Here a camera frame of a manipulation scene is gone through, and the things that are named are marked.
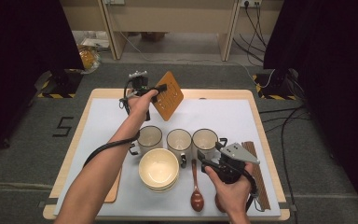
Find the white wall socket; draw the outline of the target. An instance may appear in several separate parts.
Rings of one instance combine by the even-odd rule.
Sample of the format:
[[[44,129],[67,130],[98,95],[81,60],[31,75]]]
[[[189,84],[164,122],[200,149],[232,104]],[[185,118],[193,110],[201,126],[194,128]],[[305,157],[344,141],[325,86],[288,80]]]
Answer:
[[[260,7],[262,0],[240,0],[241,7],[256,8]]]

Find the black curtain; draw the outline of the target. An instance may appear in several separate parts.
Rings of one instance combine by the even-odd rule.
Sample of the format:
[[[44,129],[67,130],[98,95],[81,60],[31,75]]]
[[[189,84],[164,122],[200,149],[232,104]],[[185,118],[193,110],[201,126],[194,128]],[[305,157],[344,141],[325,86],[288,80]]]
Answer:
[[[358,0],[283,0],[264,65],[293,68],[358,193]]]
[[[60,0],[0,0],[0,144],[43,73],[82,67]]]

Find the beige wooden desk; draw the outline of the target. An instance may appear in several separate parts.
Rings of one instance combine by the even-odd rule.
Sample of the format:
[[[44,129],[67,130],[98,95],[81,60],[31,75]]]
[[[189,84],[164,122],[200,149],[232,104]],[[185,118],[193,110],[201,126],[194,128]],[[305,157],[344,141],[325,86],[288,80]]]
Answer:
[[[229,58],[240,0],[99,0],[113,57],[129,32],[215,34],[222,61]]]

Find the person's left hand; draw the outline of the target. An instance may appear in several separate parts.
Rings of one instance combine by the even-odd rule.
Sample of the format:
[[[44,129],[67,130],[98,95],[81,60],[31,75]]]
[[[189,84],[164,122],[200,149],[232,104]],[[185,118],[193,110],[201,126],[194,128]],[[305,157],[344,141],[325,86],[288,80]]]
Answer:
[[[157,90],[151,90],[142,96],[131,97],[128,101],[130,116],[140,120],[146,120],[146,113],[149,109],[150,102],[157,94]]]

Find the white table mat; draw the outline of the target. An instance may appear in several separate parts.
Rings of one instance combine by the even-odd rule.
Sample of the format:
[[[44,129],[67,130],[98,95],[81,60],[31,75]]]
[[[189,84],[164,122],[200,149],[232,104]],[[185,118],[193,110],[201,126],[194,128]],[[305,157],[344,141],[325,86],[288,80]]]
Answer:
[[[279,217],[282,214],[249,101],[185,99],[167,121],[160,117],[155,108],[150,109],[150,116],[151,120],[147,124],[159,127],[163,133],[174,129],[184,129],[193,133],[206,128],[215,131],[220,137],[225,137],[230,144],[252,141],[255,144],[257,158],[260,160],[259,167],[263,174],[270,208],[261,211],[259,202],[254,202],[248,210],[248,215],[269,218]],[[56,211],[61,209],[66,191],[80,172],[86,158],[94,149],[109,140],[126,117],[126,111],[118,106],[118,100],[115,98],[96,98],[91,101],[84,130],[79,139],[66,183],[58,198]],[[104,204],[98,217],[141,220],[159,217],[166,220],[206,220],[227,217],[219,212],[214,204],[215,189],[206,174],[198,173],[199,188],[205,201],[202,211],[198,213],[190,205],[190,196],[193,192],[190,166],[179,172],[179,178],[172,189],[157,193],[148,189],[142,182],[138,174],[140,159],[139,155],[129,154],[126,157],[117,198],[113,203]]]

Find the person's right hand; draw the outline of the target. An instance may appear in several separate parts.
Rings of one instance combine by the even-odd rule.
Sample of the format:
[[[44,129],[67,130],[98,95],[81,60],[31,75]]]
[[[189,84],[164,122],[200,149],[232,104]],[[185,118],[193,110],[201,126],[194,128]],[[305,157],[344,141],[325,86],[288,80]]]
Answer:
[[[237,182],[225,184],[212,168],[206,167],[205,170],[215,186],[219,202],[226,213],[246,213],[245,203],[252,189],[251,182],[242,175]]]

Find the white papers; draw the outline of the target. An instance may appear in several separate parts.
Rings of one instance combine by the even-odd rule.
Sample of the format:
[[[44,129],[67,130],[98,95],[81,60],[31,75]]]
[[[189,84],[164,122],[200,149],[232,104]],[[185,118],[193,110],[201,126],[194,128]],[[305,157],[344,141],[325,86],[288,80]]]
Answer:
[[[81,46],[93,47],[96,49],[108,49],[109,41],[104,39],[96,39],[96,38],[84,38],[80,43]]]

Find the black stand base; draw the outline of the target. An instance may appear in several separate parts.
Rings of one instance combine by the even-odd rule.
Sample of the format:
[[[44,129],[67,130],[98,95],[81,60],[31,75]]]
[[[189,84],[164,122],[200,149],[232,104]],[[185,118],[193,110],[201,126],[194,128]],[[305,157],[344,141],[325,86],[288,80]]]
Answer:
[[[54,69],[52,74],[52,89],[49,94],[57,94],[62,98],[73,98],[81,82],[82,75],[71,69]]]
[[[257,94],[264,99],[294,99],[295,95],[290,87],[288,70],[274,69],[266,74],[253,76]]]

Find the carved wooden coaster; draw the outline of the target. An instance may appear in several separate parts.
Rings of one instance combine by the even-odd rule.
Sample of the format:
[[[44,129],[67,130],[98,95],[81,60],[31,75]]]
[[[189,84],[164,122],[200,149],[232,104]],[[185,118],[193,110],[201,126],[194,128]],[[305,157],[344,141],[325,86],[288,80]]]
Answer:
[[[168,121],[179,104],[184,100],[184,94],[171,71],[168,71],[157,85],[161,84],[166,84],[168,89],[159,95],[158,101],[153,106],[162,119]]]
[[[104,199],[104,201],[106,203],[114,203],[116,201],[120,178],[121,178],[121,173],[118,173],[117,178],[116,178],[112,188],[109,190],[109,192],[107,193],[107,195]]]

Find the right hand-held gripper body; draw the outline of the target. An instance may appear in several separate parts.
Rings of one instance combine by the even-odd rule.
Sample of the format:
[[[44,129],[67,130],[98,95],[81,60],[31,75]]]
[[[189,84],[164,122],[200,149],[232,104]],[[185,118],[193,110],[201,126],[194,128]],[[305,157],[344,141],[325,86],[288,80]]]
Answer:
[[[259,164],[260,160],[254,157],[241,144],[233,143],[220,152],[218,168],[216,170],[219,178],[227,184],[235,183],[244,175],[246,162]]]

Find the white mug with black rim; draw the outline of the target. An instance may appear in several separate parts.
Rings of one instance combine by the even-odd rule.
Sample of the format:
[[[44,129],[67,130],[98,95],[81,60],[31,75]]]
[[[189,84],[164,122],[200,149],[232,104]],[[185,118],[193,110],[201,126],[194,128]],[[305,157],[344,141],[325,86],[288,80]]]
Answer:
[[[166,142],[168,150],[176,156],[180,167],[185,169],[191,159],[191,134],[184,129],[175,129],[168,133]]]
[[[132,148],[135,147],[135,144],[132,144],[130,154],[132,156],[144,155],[152,149],[163,148],[162,138],[162,130],[159,127],[153,125],[144,126],[140,130],[140,135],[137,139],[137,145],[139,147],[139,150],[132,150]]]
[[[216,152],[215,143],[218,142],[225,146],[227,139],[219,138],[218,135],[210,129],[199,129],[192,135],[192,154],[193,158],[198,157],[200,151],[207,160],[211,160]]]

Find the row of brown chopsticks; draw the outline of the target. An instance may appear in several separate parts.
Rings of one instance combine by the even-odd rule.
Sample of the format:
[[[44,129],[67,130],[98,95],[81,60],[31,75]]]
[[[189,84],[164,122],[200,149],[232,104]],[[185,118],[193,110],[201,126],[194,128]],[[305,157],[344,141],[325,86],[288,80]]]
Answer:
[[[242,146],[248,150],[254,157],[257,157],[255,144],[252,141],[242,142]],[[260,212],[270,210],[269,198],[264,184],[260,166],[254,166],[254,178],[258,189],[258,196],[254,199],[255,209]]]

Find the yellow plastic bag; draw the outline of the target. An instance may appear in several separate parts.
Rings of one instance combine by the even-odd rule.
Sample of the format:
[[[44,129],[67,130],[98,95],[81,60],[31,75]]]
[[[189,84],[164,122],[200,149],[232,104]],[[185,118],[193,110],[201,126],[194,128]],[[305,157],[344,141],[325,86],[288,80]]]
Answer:
[[[93,73],[101,65],[101,57],[97,52],[96,48],[91,46],[79,45],[78,52],[84,66],[82,74]]]

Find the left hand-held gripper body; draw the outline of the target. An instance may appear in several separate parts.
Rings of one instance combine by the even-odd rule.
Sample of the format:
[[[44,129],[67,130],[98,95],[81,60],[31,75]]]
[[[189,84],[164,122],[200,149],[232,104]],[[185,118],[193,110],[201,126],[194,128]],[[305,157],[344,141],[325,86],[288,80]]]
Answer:
[[[129,94],[130,98],[134,96],[143,96],[151,91],[151,88],[148,86],[148,77],[146,75],[146,71],[136,71],[133,74],[129,74],[130,84],[132,86],[132,92]]]

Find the yellow black hazard tape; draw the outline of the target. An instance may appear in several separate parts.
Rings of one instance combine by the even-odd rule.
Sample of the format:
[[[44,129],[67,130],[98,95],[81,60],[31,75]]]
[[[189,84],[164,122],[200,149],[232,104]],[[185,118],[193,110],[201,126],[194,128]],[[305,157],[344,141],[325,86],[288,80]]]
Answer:
[[[51,98],[51,99],[63,99],[60,95],[49,94],[49,91],[52,89],[52,74],[43,82],[41,90],[37,94],[38,98]]]
[[[295,100],[286,78],[278,79],[268,74],[253,75],[257,95],[261,99]]]

